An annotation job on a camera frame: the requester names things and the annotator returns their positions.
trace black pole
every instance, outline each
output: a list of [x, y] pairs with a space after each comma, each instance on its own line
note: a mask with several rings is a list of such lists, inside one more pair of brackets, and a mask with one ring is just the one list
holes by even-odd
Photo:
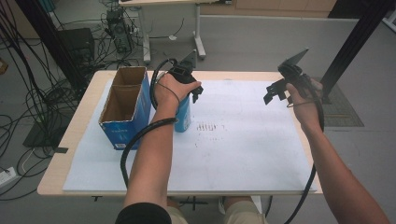
[[385, 17], [392, 4], [394, 4], [394, 0], [371, 1], [320, 81], [323, 84], [323, 97], [325, 99], [328, 98], [332, 87], [347, 70], [347, 67]]
[[81, 99], [88, 87], [88, 81], [73, 62], [47, 12], [38, 0], [15, 0], [15, 2], [46, 45], [52, 58], [64, 72], [64, 76], [76, 91], [77, 98]]

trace floor mat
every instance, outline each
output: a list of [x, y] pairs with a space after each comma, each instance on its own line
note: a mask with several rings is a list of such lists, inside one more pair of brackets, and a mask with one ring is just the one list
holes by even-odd
[[329, 99], [329, 104], [323, 104], [325, 127], [364, 127], [358, 114], [337, 85], [332, 88]]

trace person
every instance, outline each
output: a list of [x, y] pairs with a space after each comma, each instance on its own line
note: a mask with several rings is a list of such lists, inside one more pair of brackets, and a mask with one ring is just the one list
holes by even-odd
[[[155, 86], [157, 111], [151, 122], [173, 118], [178, 103], [201, 82], [178, 83], [165, 74]], [[307, 104], [291, 84], [287, 90], [294, 102], [294, 113], [311, 147], [325, 199], [339, 223], [389, 223], [375, 199], [347, 169], [334, 147], [321, 131], [314, 104]], [[187, 223], [177, 203], [167, 198], [172, 164], [173, 125], [147, 133], [136, 152], [129, 185], [116, 223]], [[267, 223], [250, 197], [225, 197], [222, 201], [225, 223]]]

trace wooden table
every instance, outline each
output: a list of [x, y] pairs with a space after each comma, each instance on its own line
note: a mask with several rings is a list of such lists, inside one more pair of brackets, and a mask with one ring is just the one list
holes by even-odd
[[[118, 195], [123, 196], [124, 192], [97, 192], [97, 191], [80, 191], [70, 192], [64, 191], [63, 186], [71, 168], [72, 160], [74, 158], [78, 143], [85, 133], [87, 125], [91, 119], [92, 113], [96, 108], [98, 101], [105, 89], [106, 83], [111, 80], [116, 74], [116, 71], [99, 71], [97, 72], [90, 83], [89, 88], [83, 96], [75, 116], [70, 122], [64, 137], [59, 147], [68, 148], [66, 153], [55, 153], [50, 162], [49, 168], [44, 174], [37, 192], [41, 195]], [[197, 80], [268, 80], [277, 81], [281, 79], [279, 73], [268, 72], [221, 72], [221, 71], [194, 71], [193, 75]], [[312, 165], [312, 157], [310, 154], [309, 145], [300, 128], [298, 120], [294, 117], [294, 113], [290, 109], [290, 113], [294, 119], [295, 127], [301, 138], [304, 154], [308, 158], [308, 162]], [[316, 193], [322, 193], [318, 177], [315, 179], [318, 190]]]

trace gray floor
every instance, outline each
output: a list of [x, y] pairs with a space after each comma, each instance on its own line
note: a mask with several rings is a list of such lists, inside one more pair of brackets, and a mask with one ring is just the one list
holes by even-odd
[[[67, 7], [69, 12], [71, 10], [71, 5], [66, 2], [73, 4], [76, 1], [61, 1], [58, 4], [61, 20], [66, 20], [62, 8]], [[90, 19], [90, 16], [97, 19], [97, 15], [87, 14], [69, 15], [68, 19]], [[321, 77], [356, 21], [204, 16], [201, 23], [201, 36], [207, 56], [198, 62], [196, 70], [275, 71], [285, 58], [309, 47], [310, 50], [299, 65], [308, 75]], [[161, 24], [155, 24], [153, 32], [169, 35], [169, 30], [172, 30], [172, 34], [179, 27], [180, 20], [172, 24], [175, 27], [171, 29], [162, 29]], [[152, 63], [148, 68], [152, 69], [164, 60], [165, 55], [182, 58], [194, 49], [190, 36], [192, 30], [192, 20], [185, 20], [176, 41], [153, 39]], [[1, 50], [0, 54], [11, 62], [5, 50]], [[38, 65], [31, 60], [32, 55], [28, 51], [26, 55], [35, 70], [38, 70]], [[325, 131], [346, 165], [373, 194], [392, 223], [396, 223], [396, 175], [392, 174], [396, 158], [396, 143], [393, 139], [396, 126], [393, 117], [396, 114], [393, 97], [396, 94], [395, 58], [396, 35], [381, 23], [337, 83], [364, 127], [327, 128]], [[50, 63], [53, 73], [58, 74], [54, 62]], [[47, 88], [48, 83], [40, 76], [40, 72], [35, 75], [40, 87]], [[26, 109], [23, 104], [25, 95], [21, 77], [11, 63], [7, 73], [0, 76], [0, 114], [10, 115], [14, 119], [20, 116]], [[31, 119], [21, 121], [7, 153], [0, 160], [2, 167], [15, 166], [26, 151], [21, 142], [32, 124]], [[26, 162], [26, 167], [31, 163], [33, 161]], [[0, 199], [19, 196], [36, 188], [40, 177], [21, 181]], [[190, 205], [184, 205], [182, 210], [188, 221], [221, 223], [222, 215], [218, 213], [216, 198], [198, 199], [209, 202], [209, 205], [197, 205], [196, 211], [192, 211]], [[299, 196], [276, 196], [268, 221], [284, 222], [298, 200]], [[266, 204], [267, 197], [262, 197], [262, 201]], [[105, 197], [94, 202], [90, 197], [43, 197], [33, 193], [18, 200], [0, 202], [0, 223], [111, 223], [120, 211], [121, 202], [122, 198]], [[335, 219], [323, 196], [311, 195], [294, 223], [335, 223]]]

